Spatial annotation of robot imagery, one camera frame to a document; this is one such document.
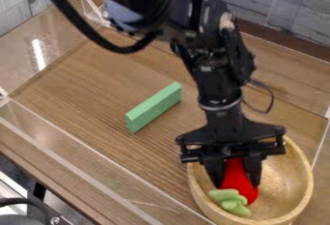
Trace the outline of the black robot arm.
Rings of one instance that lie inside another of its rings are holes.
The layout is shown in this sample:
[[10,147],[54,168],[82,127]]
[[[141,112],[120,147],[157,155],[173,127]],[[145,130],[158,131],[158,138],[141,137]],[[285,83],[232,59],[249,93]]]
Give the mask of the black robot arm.
[[285,153],[285,128],[252,121],[244,114],[242,87],[257,70],[237,19],[224,0],[104,0],[114,28],[170,43],[198,86],[206,125],[177,137],[184,162],[198,162],[213,183],[225,183],[238,158],[253,186],[263,162]]

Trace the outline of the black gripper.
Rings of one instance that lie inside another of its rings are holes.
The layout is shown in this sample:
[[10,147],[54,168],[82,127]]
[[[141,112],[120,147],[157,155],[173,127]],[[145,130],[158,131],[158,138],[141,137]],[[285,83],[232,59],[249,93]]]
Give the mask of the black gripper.
[[237,107],[229,111],[206,111],[205,114],[206,125],[176,139],[181,161],[204,163],[212,182],[220,187],[226,169],[222,158],[246,157],[245,171],[252,185],[259,187],[263,157],[285,153],[285,128],[251,121]]

